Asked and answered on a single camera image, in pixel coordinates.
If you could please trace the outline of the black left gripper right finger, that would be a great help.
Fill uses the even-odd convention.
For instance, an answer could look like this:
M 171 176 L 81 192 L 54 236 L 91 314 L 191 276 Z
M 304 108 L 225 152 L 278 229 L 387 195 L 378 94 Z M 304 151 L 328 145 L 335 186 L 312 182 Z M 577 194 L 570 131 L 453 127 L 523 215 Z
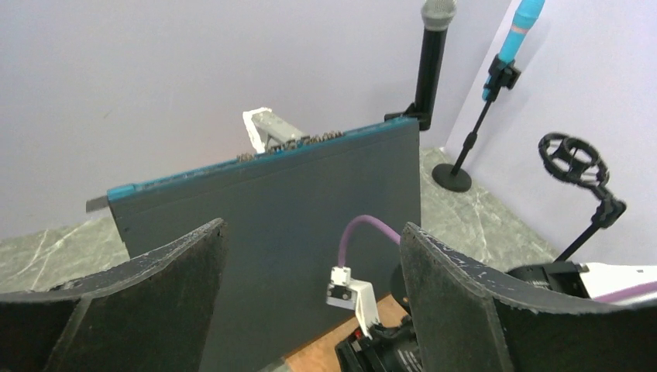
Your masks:
M 654 371 L 656 303 L 537 288 L 408 223 L 401 264 L 426 371 Z

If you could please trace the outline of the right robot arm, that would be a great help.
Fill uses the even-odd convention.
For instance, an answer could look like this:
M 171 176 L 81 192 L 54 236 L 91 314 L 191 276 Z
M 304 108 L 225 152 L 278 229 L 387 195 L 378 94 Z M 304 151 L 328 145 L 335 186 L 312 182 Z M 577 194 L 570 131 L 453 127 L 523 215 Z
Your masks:
M 641 304 L 656 299 L 654 266 L 559 261 L 516 267 L 508 275 L 537 288 L 612 305 Z M 342 371 L 421 370 L 401 267 L 392 273 L 390 288 L 392 298 L 405 312 L 400 324 L 386 327 L 374 321 L 370 311 L 359 316 L 358 328 L 335 347 Z

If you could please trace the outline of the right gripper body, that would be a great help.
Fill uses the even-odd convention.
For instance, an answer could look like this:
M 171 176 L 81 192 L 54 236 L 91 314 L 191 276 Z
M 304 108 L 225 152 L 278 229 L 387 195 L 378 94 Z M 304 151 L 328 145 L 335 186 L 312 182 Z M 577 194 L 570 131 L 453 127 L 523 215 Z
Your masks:
M 367 337 L 356 328 L 335 346 L 341 371 L 348 372 L 422 372 L 423 365 L 412 319 L 400 325 L 375 325 Z

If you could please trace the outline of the black handheld microphone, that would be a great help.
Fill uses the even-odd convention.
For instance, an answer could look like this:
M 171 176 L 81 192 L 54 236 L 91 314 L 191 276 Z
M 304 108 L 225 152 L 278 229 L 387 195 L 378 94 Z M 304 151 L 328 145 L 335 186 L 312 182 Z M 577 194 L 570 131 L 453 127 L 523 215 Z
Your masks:
M 420 131 L 429 130 L 432 124 L 446 36 L 455 15 L 454 0 L 425 1 L 421 7 L 424 32 L 414 97 Z

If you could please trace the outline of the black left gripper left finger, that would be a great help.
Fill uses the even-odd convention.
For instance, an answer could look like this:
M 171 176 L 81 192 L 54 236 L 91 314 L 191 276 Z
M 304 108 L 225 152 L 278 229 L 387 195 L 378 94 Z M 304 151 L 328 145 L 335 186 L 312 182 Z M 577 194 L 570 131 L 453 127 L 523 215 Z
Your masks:
M 3 371 L 196 371 L 228 248 L 214 219 L 111 269 L 1 296 Z

